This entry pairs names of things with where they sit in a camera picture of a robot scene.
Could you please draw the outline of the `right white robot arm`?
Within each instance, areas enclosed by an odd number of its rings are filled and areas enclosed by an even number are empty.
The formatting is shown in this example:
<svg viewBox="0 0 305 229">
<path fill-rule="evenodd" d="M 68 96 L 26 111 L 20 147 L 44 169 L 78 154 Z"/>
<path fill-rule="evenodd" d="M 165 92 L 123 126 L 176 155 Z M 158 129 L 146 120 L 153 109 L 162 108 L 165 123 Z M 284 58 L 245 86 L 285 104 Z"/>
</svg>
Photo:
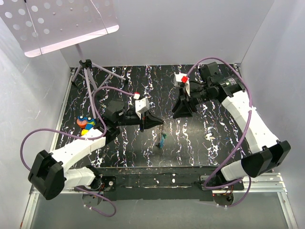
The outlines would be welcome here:
<svg viewBox="0 0 305 229">
<path fill-rule="evenodd" d="M 173 84 L 179 88 L 179 97 L 172 109 L 173 118 L 191 117 L 197 106 L 210 100 L 217 100 L 231 114 L 243 130 L 238 146 L 246 140 L 251 154 L 238 161 L 216 169 L 204 182 L 205 189 L 228 189 L 244 177 L 255 178 L 282 164 L 291 146 L 273 134 L 252 105 L 248 90 L 241 78 L 234 73 L 223 75 L 216 62 L 199 68 L 202 83 L 192 88 L 189 76 L 179 73 Z"/>
</svg>

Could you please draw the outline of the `silver key with green tag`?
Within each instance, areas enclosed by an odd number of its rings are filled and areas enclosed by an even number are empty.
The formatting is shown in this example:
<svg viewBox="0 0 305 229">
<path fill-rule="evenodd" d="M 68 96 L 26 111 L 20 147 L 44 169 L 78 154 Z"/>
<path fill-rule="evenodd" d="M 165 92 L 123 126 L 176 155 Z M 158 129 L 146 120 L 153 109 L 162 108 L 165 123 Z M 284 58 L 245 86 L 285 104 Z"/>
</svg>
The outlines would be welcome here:
<svg viewBox="0 0 305 229">
<path fill-rule="evenodd" d="M 205 134 L 205 139 L 207 141 L 211 141 L 211 140 L 214 140 L 215 137 L 214 137 L 213 133 L 207 133 L 207 134 Z"/>
</svg>

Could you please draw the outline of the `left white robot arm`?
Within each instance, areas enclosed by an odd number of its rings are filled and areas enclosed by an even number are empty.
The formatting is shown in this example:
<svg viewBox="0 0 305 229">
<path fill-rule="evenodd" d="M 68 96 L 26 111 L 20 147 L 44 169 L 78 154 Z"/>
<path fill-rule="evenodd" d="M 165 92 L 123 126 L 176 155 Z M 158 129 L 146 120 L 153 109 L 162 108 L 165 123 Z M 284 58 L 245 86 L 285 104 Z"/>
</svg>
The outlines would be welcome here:
<svg viewBox="0 0 305 229">
<path fill-rule="evenodd" d="M 73 169 L 72 166 L 113 141 L 120 134 L 120 126 L 138 125 L 143 131 L 164 123 L 150 112 L 146 98 L 137 100 L 135 106 L 128 110 L 125 110 L 124 102 L 112 100 L 102 118 L 105 123 L 98 122 L 91 127 L 82 140 L 74 140 L 53 152 L 42 150 L 36 155 L 28 180 L 46 200 L 55 198 L 64 189 L 77 186 L 98 190 L 102 184 L 102 174 L 97 169 L 93 166 Z"/>
</svg>

